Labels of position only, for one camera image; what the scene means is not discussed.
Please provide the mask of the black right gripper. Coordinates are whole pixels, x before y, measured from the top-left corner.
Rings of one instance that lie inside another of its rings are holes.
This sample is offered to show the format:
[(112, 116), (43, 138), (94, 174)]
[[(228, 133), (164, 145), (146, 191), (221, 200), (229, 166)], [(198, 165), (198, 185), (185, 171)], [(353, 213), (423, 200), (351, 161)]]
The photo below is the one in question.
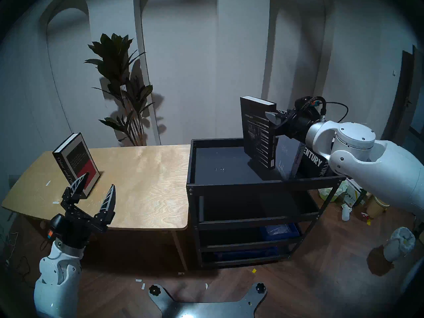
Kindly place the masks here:
[(320, 114), (315, 108), (307, 108), (305, 111), (266, 111), (265, 116), (275, 125), (275, 136), (284, 135), (299, 142), (306, 141), (308, 130), (320, 120)]

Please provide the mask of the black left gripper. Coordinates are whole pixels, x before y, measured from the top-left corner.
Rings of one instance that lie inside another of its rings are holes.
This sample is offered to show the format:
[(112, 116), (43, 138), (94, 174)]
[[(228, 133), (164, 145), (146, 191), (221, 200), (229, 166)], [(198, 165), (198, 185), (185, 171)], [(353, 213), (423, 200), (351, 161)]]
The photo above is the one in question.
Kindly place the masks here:
[(116, 187), (111, 185), (99, 212), (90, 216), (74, 204), (79, 203), (85, 188), (89, 172), (77, 178), (62, 195), (61, 206), (65, 214), (57, 214), (50, 220), (50, 239), (56, 237), (61, 243), (71, 248), (84, 248), (92, 233), (105, 233), (111, 224), (115, 212)]

